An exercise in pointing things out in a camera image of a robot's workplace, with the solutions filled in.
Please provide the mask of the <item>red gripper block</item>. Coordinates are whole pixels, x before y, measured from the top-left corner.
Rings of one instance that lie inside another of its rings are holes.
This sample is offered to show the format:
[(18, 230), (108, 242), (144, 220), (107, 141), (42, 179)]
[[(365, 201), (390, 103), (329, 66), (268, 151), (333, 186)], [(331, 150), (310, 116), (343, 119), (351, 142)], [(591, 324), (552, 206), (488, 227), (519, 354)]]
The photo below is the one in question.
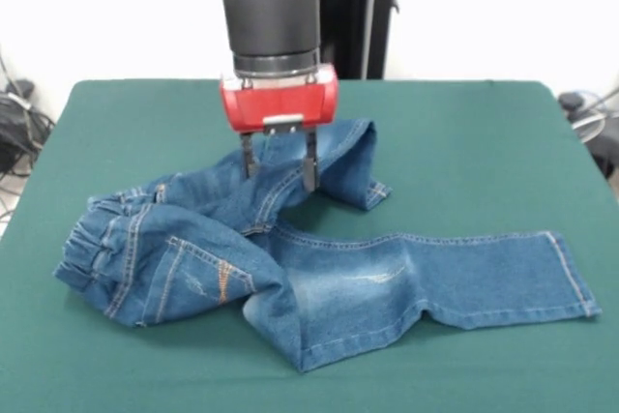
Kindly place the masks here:
[(309, 74), (280, 78), (226, 76), (220, 84), (223, 108), (230, 127), (240, 133), (243, 172), (252, 177), (259, 168), (252, 133), (281, 125), (302, 126), (306, 154), (303, 185), (307, 192), (319, 186), (316, 128), (334, 120), (339, 82), (335, 68), (322, 64)]

